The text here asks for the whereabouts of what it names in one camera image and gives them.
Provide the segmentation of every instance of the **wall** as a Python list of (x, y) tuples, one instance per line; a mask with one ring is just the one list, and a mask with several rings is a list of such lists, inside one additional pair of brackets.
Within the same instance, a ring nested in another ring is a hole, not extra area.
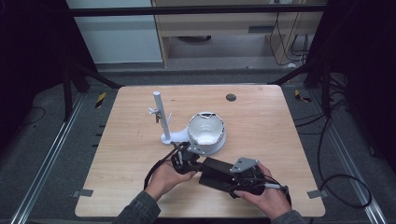
[[(70, 8), (151, 7), (149, 0), (66, 0)], [(153, 16), (76, 18), (93, 61), (161, 63)]]

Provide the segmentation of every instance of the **metal bar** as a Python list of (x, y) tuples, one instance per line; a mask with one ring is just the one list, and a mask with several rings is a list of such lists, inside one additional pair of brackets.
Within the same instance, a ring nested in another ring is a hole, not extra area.
[(240, 6), (188, 6), (188, 7), (113, 7), (72, 8), (49, 10), (48, 14), (73, 17), (142, 16), (175, 14), (253, 13), (253, 12), (315, 12), (324, 11), (326, 4), (299, 5), (240, 5)]
[[(317, 106), (318, 110), (320, 112), (322, 111), (322, 108), (320, 106), (320, 101), (319, 101), (319, 96), (315, 91), (308, 90), (310, 95), (312, 96), (312, 101), (315, 103)], [(361, 175), (361, 172), (359, 171), (358, 167), (356, 166), (355, 162), (352, 160), (352, 157), (349, 155), (347, 151), (347, 147), (344, 145), (343, 140), (341, 136), (338, 134), (337, 129), (334, 127), (334, 125), (331, 125), (329, 128), (329, 133), (331, 135), (332, 142), (334, 143), (335, 151), (337, 152), (341, 163), (343, 163), (344, 168), (346, 171), (355, 177), (357, 177), (359, 180), (361, 180), (363, 183), (366, 183), (364, 180), (363, 176)], [(351, 184), (358, 195), (361, 203), (367, 203), (367, 195), (366, 195), (366, 189), (363, 188), (359, 183), (356, 181), (351, 181)], [(381, 211), (381, 208), (379, 207), (378, 203), (375, 200), (375, 196), (373, 195), (373, 200), (370, 203), (369, 206), (365, 208), (367, 217), (370, 219), (370, 221), (374, 224), (386, 224), (388, 223), (387, 220), (384, 217), (384, 214)]]
[(25, 194), (23, 201), (21, 202), (17, 211), (14, 213), (10, 222), (11, 224), (23, 224), (26, 222), (27, 218), (29, 217), (32, 208), (35, 205), (35, 201), (37, 200), (38, 195), (43, 189), (47, 177), (52, 169), (52, 166), (55, 163), (56, 158), (58, 157), (58, 154), (62, 149), (64, 140), (66, 139), (66, 136), (68, 135), (76, 119), (76, 116), (81, 108), (81, 103), (84, 99), (84, 95), (85, 94), (83, 93), (78, 94), (77, 99), (73, 106), (74, 107), (73, 113), (71, 114), (69, 120), (64, 121), (64, 124), (62, 125), (60, 131), (58, 132), (58, 135), (56, 136), (54, 142), (52, 143), (52, 146), (50, 147), (49, 152), (47, 154), (47, 157), (46, 159), (44, 159), (40, 169), (38, 170), (32, 185)]

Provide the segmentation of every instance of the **gray carpet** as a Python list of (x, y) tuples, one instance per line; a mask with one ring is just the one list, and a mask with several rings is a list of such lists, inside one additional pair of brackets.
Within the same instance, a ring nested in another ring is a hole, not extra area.
[[(123, 85), (172, 85), (172, 84), (216, 84), (216, 83), (265, 83), (286, 74), (287, 70), (214, 70), (214, 71), (174, 71), (174, 72), (134, 72), (104, 74), (106, 77)], [(81, 111), (70, 131), (61, 153), (52, 168), (46, 185), (39, 195), (30, 219), (32, 223), (65, 223), (60, 220), (81, 221), (111, 221), (112, 218), (81, 219), (76, 217), (74, 209), (77, 198), (71, 197), (75, 189), (82, 189), (90, 169), (96, 146), (106, 124), (111, 106), (117, 91), (89, 80), (92, 87), (85, 94)], [(98, 95), (105, 91), (106, 98), (101, 108), (95, 108)], [(294, 90), (284, 89), (290, 112), (294, 119), (304, 118), (318, 113), (313, 103), (297, 100)], [(334, 103), (342, 100), (341, 95), (334, 96)], [(29, 189), (41, 162), (59, 131), (64, 117), (63, 89), (57, 86), (44, 91), (35, 98), (34, 106), (19, 133), (9, 145), (9, 155), (3, 158), (0, 170), (0, 219), (12, 217), (24, 194)], [(371, 157), (367, 144), (351, 115), (344, 106), (332, 112), (332, 125), (337, 127), (345, 140), (345, 144), (353, 160), (359, 166), (372, 193), (389, 223), (396, 223), (396, 176), (389, 169), (386, 161), (380, 157)], [(319, 133), (324, 122), (321, 119), (313, 124), (298, 128), (299, 133)], [(318, 134), (300, 134), (305, 154), (319, 185), (317, 151)], [(324, 176), (344, 173), (345, 169), (334, 150), (332, 140), (325, 134), (321, 149), (321, 162)], [(334, 180), (330, 183), (332, 189), (349, 202), (357, 203), (357, 197), (349, 180)], [(326, 215), (316, 218), (314, 223), (371, 223), (362, 209), (353, 209), (338, 202), (333, 196), (323, 199)], [(262, 223), (263, 220), (251, 220), (251, 223)], [(180, 223), (224, 223), (224, 220), (200, 219), (179, 220)], [(228, 223), (246, 223), (245, 220), (226, 220)], [(158, 223), (176, 223), (174, 220), (161, 219)]]

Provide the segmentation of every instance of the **hand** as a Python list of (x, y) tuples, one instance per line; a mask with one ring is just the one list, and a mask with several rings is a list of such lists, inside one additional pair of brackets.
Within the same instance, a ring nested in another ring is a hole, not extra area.
[[(263, 174), (271, 176), (270, 170), (261, 163), (259, 164), (259, 167)], [(291, 211), (291, 206), (286, 199), (285, 194), (280, 189), (265, 189), (262, 195), (254, 195), (242, 190), (236, 190), (235, 194), (246, 201), (255, 204), (271, 220)]]
[(172, 163), (166, 161), (152, 174), (145, 192), (158, 202), (165, 193), (169, 192), (177, 184), (191, 180), (195, 174), (195, 171), (191, 171), (180, 175), (175, 171)]

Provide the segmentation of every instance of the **white bowl-shaped object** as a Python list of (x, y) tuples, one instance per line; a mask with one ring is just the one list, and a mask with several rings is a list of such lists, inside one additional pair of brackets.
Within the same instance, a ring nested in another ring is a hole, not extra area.
[(215, 113), (201, 112), (190, 120), (189, 138), (191, 145), (188, 151), (210, 156), (218, 152), (225, 143), (223, 120)]

